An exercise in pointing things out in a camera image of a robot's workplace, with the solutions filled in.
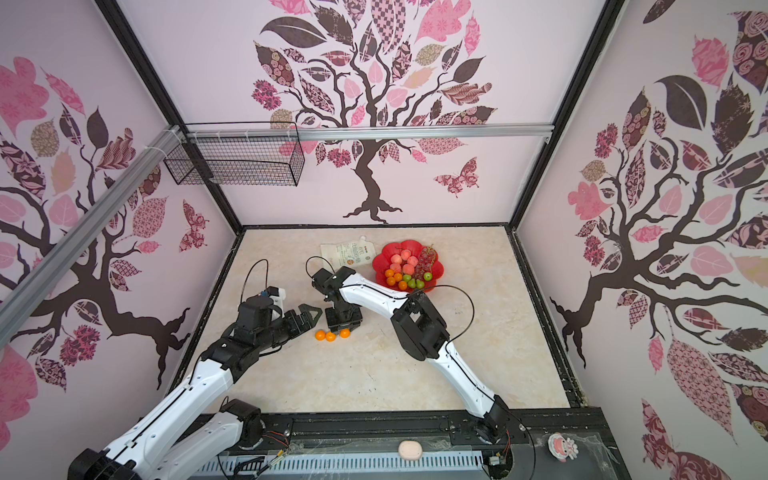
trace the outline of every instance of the butterfly decal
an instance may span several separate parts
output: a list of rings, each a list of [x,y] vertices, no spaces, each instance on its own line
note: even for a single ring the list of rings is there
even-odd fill
[[[181,243],[179,243],[179,251],[183,252],[189,250],[192,247],[200,248],[205,245],[205,236],[200,232],[205,228],[205,224],[210,220],[205,220],[203,214],[197,214],[191,205],[184,200],[184,216],[187,218],[187,223],[190,224],[189,230],[181,237]]]
[[[448,187],[448,192],[458,198],[458,192],[464,190],[464,187],[477,187],[478,176],[475,170],[478,169],[477,157],[472,158],[462,168],[462,172],[456,177],[454,175],[438,175],[435,181]]]

